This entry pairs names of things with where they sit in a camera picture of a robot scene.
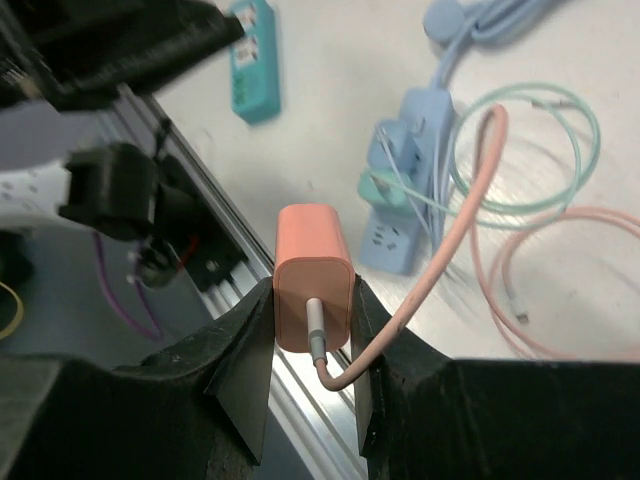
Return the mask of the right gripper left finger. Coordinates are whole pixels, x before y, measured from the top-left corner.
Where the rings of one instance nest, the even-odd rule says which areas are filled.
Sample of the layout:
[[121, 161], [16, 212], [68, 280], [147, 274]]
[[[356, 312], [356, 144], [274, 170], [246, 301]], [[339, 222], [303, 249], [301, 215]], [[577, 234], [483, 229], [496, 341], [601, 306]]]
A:
[[1, 475], [5, 479], [176, 479], [184, 455], [162, 459], [151, 434], [174, 400], [140, 366], [113, 370], [62, 355], [1, 359]]

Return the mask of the teal charger plug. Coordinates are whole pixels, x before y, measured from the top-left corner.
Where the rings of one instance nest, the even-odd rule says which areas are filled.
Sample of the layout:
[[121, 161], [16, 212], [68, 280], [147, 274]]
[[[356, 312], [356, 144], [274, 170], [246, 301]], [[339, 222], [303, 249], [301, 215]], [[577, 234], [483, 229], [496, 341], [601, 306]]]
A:
[[379, 213], [409, 216], [412, 207], [408, 195], [399, 187], [402, 181], [405, 186], [413, 187], [411, 178], [401, 173], [397, 176], [391, 169], [366, 169], [360, 175], [357, 192]]

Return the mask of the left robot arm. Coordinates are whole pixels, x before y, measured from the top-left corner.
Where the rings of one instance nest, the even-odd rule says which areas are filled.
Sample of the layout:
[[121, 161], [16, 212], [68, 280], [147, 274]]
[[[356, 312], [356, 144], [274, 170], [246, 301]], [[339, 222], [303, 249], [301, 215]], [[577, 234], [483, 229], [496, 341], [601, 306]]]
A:
[[[111, 109], [123, 89], [152, 94], [243, 38], [206, 1], [5, 1], [1, 106], [43, 101], [61, 113]], [[124, 142], [1, 175], [1, 226], [66, 225], [120, 241], [189, 232], [205, 208], [164, 174], [161, 149]]]

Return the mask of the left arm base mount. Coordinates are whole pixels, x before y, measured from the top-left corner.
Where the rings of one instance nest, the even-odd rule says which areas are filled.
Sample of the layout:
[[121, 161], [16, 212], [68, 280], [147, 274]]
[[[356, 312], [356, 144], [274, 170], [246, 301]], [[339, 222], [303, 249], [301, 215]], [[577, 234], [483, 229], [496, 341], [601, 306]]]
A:
[[159, 173], [155, 220], [150, 235], [139, 245], [133, 278], [159, 289], [185, 272], [205, 292], [229, 281], [247, 256], [213, 214], [177, 156], [168, 151], [172, 132], [167, 118], [154, 132], [153, 160]]

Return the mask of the pink charger plug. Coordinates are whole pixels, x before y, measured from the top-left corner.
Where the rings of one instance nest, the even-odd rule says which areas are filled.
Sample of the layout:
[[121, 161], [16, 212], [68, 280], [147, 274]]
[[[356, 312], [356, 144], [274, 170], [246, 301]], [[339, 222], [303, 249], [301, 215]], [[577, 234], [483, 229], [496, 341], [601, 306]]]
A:
[[322, 302], [327, 350], [349, 339], [355, 270], [337, 211], [326, 204], [294, 204], [278, 215], [275, 334], [280, 348], [309, 351], [306, 303]]

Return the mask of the blue charger plug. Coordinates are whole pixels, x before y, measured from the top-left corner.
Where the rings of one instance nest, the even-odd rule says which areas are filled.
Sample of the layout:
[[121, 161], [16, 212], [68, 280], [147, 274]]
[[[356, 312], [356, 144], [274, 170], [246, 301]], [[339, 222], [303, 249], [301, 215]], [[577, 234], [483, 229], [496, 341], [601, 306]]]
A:
[[367, 163], [375, 169], [390, 169], [383, 140], [386, 141], [397, 168], [403, 173], [409, 173], [416, 164], [416, 144], [409, 125], [400, 119], [383, 119], [374, 129], [369, 144]]

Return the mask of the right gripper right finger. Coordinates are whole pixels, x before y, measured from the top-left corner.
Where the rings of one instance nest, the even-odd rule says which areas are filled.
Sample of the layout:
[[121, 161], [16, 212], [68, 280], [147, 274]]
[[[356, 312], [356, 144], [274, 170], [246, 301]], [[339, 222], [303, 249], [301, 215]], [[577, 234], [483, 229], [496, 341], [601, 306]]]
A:
[[452, 359], [410, 330], [354, 385], [372, 479], [635, 479], [633, 364]]

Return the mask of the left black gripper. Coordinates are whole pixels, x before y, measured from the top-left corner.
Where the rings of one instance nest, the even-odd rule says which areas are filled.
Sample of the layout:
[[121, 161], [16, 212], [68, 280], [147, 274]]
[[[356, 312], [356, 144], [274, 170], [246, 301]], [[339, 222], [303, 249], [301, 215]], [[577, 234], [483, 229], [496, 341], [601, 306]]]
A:
[[245, 35], [206, 1], [4, 1], [1, 106], [109, 108], [150, 95]]

